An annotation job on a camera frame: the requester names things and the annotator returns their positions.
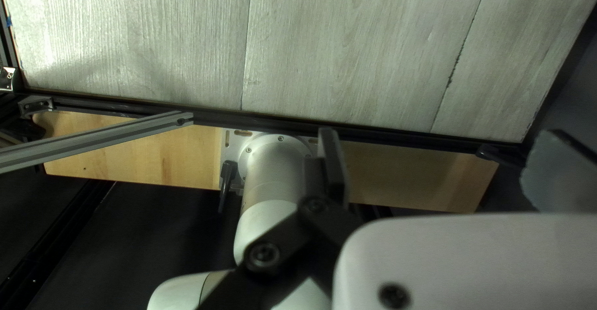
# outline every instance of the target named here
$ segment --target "black aluminum frame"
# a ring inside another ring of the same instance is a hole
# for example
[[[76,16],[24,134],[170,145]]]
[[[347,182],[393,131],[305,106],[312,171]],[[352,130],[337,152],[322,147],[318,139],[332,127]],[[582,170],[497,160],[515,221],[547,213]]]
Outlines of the black aluminum frame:
[[[336,130],[340,139],[344,141],[414,147],[466,154],[475,154],[481,146],[490,145],[497,148],[499,152],[504,155],[519,158],[521,160],[526,156],[526,150],[521,148],[522,145],[520,143],[444,136],[424,132],[352,125],[347,123],[330,123],[326,121],[288,118],[236,110],[165,104],[157,101],[113,99],[99,95],[80,95],[51,90],[22,88],[17,93],[20,95],[44,95],[52,97],[56,110],[69,112],[92,113],[125,118],[143,118],[145,116],[166,113],[172,110],[180,110],[183,112],[192,112],[194,114],[194,123],[197,125],[308,137],[317,137],[317,130],[320,127],[330,127]]]

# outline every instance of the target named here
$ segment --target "metal bracket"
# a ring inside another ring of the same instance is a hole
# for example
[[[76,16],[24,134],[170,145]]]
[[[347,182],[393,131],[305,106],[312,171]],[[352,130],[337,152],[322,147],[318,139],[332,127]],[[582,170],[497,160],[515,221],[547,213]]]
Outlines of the metal bracket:
[[[51,112],[54,110],[54,101],[51,97],[41,95],[30,95],[19,101],[21,118],[28,119],[35,113]]]
[[[0,91],[15,92],[23,88],[21,73],[16,67],[0,68]]]

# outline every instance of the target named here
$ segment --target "dark floor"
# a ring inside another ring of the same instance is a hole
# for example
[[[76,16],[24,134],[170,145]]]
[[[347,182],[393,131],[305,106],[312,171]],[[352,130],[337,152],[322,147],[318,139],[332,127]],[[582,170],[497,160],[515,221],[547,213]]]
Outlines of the dark floor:
[[[0,174],[0,281],[44,234],[86,180],[34,173]]]
[[[28,309],[145,309],[165,280],[234,267],[239,200],[218,192],[117,183]]]

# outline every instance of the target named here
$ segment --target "screw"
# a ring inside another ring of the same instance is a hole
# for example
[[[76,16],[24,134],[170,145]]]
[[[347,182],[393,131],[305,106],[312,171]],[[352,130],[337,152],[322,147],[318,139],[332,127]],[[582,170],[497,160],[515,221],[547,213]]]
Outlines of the screw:
[[[327,204],[325,204],[325,201],[320,198],[314,198],[307,202],[307,209],[312,213],[323,212],[326,208]]]
[[[249,258],[259,268],[272,267],[280,260],[280,249],[272,243],[257,244],[251,248]]]
[[[388,309],[402,309],[410,303],[406,290],[395,284],[380,288],[379,301]]]

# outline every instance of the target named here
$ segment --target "wooden board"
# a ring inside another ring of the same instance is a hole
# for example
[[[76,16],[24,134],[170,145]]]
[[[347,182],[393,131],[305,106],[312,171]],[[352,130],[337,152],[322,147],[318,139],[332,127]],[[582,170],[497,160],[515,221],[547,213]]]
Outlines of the wooden board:
[[[519,142],[596,0],[482,0],[432,132]]]
[[[126,118],[74,112],[34,116],[61,136],[121,123]],[[46,162],[46,172],[219,190],[221,128],[190,126]],[[497,164],[474,155],[343,141],[352,186],[362,204],[471,213]]]
[[[47,137],[131,119],[75,112],[34,116]],[[44,163],[50,175],[219,190],[221,128],[192,125]]]
[[[31,86],[240,109],[249,0],[6,0]]]
[[[343,141],[350,201],[474,212],[497,163],[475,155]]]
[[[480,0],[251,0],[243,109],[429,131]]]

